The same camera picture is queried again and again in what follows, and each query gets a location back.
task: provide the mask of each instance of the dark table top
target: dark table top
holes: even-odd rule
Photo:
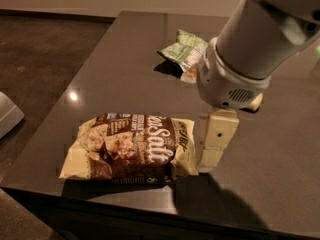
[[[212,108],[200,99],[196,85],[154,71],[163,62],[156,51],[175,42],[178,28],[209,41],[226,21],[122,12],[0,186],[196,221],[320,237],[318,43],[273,74],[258,113],[238,112],[239,129],[209,175],[186,177],[169,186],[58,179],[79,125],[106,112],[192,119],[199,151],[200,118]],[[78,93],[77,102],[68,98],[71,91]]]

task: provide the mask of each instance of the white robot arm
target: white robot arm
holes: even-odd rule
[[[320,36],[320,0],[243,0],[199,65],[214,106],[246,108],[284,60]]]

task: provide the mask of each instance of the floor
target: floor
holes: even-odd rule
[[[0,140],[0,181],[110,24],[0,16],[0,91],[25,119]],[[64,239],[0,190],[0,238]]]

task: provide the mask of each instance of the speaker grille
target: speaker grille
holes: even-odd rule
[[[254,98],[254,92],[245,89],[234,89],[229,92],[229,98],[235,102],[247,102]]]

